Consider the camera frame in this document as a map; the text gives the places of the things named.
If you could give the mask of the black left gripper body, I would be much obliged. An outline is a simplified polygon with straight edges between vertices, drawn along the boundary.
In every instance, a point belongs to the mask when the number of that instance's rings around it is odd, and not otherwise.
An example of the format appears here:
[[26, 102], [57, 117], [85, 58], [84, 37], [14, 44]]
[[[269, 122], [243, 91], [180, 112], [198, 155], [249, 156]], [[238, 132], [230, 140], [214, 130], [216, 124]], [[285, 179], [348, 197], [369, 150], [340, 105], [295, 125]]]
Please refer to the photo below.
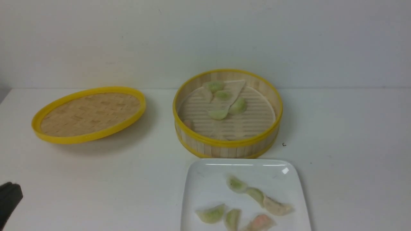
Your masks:
[[0, 186], [0, 228], [3, 229], [23, 199], [22, 188], [17, 183], [7, 182]]

